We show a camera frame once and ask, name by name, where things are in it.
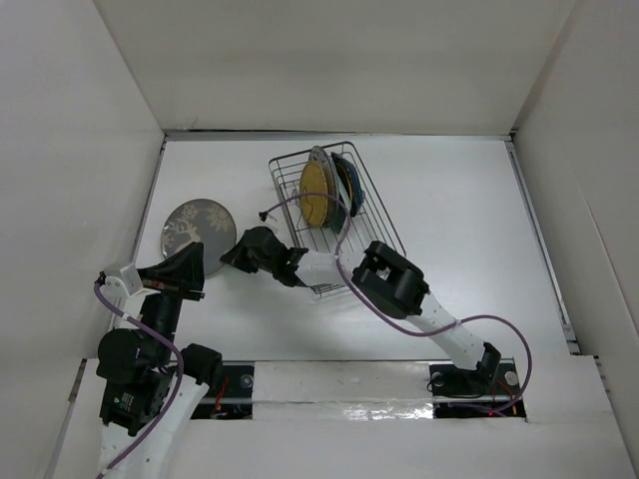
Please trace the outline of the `grey snowflake reindeer plate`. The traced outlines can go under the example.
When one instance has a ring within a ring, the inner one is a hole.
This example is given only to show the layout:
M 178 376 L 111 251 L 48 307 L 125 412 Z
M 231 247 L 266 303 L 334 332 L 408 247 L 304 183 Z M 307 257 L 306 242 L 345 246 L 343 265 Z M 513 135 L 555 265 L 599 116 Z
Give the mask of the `grey snowflake reindeer plate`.
M 192 242 L 204 245 L 205 277 L 217 273 L 223 267 L 220 257 L 237 243 L 237 227 L 229 210 L 209 199 L 190 200 L 173 210 L 161 231 L 163 257 Z

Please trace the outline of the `woven bamboo round plate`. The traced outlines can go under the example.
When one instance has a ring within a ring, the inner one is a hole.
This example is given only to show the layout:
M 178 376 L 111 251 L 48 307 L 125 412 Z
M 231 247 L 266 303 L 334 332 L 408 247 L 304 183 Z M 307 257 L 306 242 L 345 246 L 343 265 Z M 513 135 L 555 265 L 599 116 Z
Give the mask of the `woven bamboo round plate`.
M 300 206 L 305 221 L 311 228 L 320 228 L 328 213 L 328 188 L 322 167 L 308 161 L 300 180 Z

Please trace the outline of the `pale green rectangular plate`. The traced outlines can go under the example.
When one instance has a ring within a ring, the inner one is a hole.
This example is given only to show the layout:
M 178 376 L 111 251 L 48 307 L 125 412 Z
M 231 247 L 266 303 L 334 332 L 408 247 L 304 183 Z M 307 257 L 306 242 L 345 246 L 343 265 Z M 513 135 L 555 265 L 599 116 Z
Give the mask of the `pale green rectangular plate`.
M 335 209 L 335 215 L 330 223 L 331 230 L 337 235 L 341 233 L 341 230 L 345 224 L 346 218 L 349 216 L 351 208 L 350 192 L 347 184 L 347 175 L 340 166 L 335 167 L 337 174 L 337 190 L 338 199 L 345 209 L 341 206 L 337 206 Z

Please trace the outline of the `blue white floral plate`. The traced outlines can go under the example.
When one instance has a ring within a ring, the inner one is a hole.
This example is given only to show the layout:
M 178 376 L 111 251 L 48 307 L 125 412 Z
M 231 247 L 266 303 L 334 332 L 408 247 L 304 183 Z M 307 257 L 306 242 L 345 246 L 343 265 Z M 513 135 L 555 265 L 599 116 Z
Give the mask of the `blue white floral plate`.
M 323 174 L 323 182 L 325 187 L 320 190 L 321 193 L 326 193 L 329 198 L 325 197 L 308 197 L 310 201 L 325 202 L 325 215 L 323 217 L 321 225 L 328 227 L 336 214 L 337 205 L 336 199 L 338 198 L 338 186 L 337 186 L 337 173 L 332 160 L 329 158 L 324 148 L 320 146 L 313 146 L 309 154 L 309 163 L 315 163 L 321 169 Z

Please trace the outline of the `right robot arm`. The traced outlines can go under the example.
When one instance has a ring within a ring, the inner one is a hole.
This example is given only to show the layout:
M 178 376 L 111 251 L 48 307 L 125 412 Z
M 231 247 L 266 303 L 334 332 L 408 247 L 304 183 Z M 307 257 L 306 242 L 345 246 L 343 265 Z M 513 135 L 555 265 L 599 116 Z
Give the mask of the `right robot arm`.
M 267 227 L 245 231 L 221 262 L 246 273 L 266 271 L 288 287 L 344 285 L 383 320 L 414 326 L 407 335 L 428 337 L 447 354 L 473 392 L 497 380 L 500 352 L 470 332 L 436 299 L 416 265 L 382 241 L 363 251 L 337 254 L 288 247 Z

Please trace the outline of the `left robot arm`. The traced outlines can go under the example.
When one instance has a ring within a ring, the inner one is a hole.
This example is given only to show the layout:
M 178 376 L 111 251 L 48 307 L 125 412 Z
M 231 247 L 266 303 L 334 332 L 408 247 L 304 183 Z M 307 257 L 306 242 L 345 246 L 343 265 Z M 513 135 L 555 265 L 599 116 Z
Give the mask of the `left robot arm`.
M 96 374 L 106 382 L 100 478 L 164 478 L 200 401 L 224 385 L 223 357 L 208 347 L 175 345 L 184 301 L 204 297 L 204 251 L 192 242 L 145 268 L 112 265 L 94 294 L 123 326 L 98 346 Z

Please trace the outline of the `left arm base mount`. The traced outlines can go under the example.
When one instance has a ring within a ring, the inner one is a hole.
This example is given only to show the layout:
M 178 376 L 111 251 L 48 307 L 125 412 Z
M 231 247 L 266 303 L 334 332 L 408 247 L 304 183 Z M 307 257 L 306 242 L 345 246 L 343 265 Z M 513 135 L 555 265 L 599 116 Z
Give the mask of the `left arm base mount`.
M 253 417 L 255 364 L 225 362 L 222 379 L 196 406 L 193 420 L 248 420 Z

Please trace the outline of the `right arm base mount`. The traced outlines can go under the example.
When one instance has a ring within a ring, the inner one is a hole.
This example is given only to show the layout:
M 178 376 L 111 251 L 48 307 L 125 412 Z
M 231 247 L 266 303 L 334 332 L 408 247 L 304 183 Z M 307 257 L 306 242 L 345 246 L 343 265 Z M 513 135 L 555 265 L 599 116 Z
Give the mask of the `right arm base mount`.
M 525 418 L 521 383 L 512 358 L 501 359 L 488 377 L 479 372 L 457 368 L 451 362 L 428 366 L 426 389 L 432 395 L 435 419 Z

